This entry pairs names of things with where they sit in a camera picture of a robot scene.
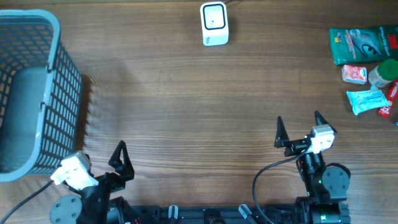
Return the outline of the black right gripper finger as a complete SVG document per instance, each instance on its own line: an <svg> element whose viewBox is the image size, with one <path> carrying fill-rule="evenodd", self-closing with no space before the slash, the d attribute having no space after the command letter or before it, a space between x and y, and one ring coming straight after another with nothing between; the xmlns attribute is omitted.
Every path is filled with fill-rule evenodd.
<svg viewBox="0 0 398 224"><path fill-rule="evenodd" d="M329 125L329 127L333 130L334 134L338 133L337 130L332 125L329 124L329 122L320 114L318 110L315 110L314 116L315 116L315 123L317 126Z"/></svg>
<svg viewBox="0 0 398 224"><path fill-rule="evenodd" d="M277 117L277 130L275 135L274 147L282 148L290 144L289 136L287 134L284 122L281 116Z"/></svg>

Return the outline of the teal white packet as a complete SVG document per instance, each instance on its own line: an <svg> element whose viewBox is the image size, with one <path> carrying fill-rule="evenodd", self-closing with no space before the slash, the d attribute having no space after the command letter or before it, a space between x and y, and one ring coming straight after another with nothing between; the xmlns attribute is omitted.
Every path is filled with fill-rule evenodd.
<svg viewBox="0 0 398 224"><path fill-rule="evenodd" d="M352 106L352 111L356 116L362 112L388 105L382 90L375 86L365 91L347 91L346 94Z"/></svg>

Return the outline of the orange white small box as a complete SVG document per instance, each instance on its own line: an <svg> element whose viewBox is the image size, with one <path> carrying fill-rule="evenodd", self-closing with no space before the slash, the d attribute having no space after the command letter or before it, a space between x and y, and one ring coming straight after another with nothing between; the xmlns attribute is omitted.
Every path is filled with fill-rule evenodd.
<svg viewBox="0 0 398 224"><path fill-rule="evenodd" d="M366 67L344 65L342 67L342 79L344 82L364 85L368 81Z"/></svg>

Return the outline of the red Nescafe sachet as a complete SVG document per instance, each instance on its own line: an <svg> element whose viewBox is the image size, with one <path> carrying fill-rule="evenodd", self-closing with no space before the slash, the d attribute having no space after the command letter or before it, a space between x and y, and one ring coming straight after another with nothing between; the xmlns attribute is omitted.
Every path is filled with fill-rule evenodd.
<svg viewBox="0 0 398 224"><path fill-rule="evenodd" d="M397 90L398 90L397 80L394 80L386 96L388 105L380 108L378 111L378 114L383 118L388 119L390 117L392 106L394 105L394 102L397 98Z"/></svg>

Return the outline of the green cap white bottle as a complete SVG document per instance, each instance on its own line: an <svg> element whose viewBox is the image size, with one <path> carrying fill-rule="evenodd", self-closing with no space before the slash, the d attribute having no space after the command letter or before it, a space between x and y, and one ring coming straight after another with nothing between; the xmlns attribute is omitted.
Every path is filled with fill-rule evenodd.
<svg viewBox="0 0 398 224"><path fill-rule="evenodd" d="M381 62L368 74L369 83L378 88L385 87L396 79L397 61L391 58Z"/></svg>

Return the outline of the green 3M gloves packet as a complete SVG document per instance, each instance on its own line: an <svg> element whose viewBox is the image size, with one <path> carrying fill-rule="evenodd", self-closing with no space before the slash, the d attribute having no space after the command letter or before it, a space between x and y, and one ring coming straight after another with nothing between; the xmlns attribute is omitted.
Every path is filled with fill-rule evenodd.
<svg viewBox="0 0 398 224"><path fill-rule="evenodd" d="M335 65L397 60L397 26L329 29Z"/></svg>

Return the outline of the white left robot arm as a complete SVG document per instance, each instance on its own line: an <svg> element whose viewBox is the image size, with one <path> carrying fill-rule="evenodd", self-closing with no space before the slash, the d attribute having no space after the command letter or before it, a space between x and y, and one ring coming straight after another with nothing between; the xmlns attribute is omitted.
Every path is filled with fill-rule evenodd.
<svg viewBox="0 0 398 224"><path fill-rule="evenodd" d="M137 212L122 197L110 199L134 178L126 143L120 141L108 164L114 172L95 177L91 161L83 151L65 157L51 175L54 184L64 184L72 192L58 199L51 208L52 223L140 223Z"/></svg>

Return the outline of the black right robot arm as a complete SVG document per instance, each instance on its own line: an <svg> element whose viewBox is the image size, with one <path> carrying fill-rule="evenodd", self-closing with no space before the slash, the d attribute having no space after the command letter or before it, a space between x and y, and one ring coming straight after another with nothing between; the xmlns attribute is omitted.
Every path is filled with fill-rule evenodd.
<svg viewBox="0 0 398 224"><path fill-rule="evenodd" d="M285 149L284 156L295 156L296 166L307 191L306 197L297 197L293 204L268 209L274 212L275 223L336 223L351 222L347 200L350 170L339 164L326 164L322 152L333 146L337 131L318 112L315 125L303 139L290 140L282 118L277 118L276 148Z"/></svg>

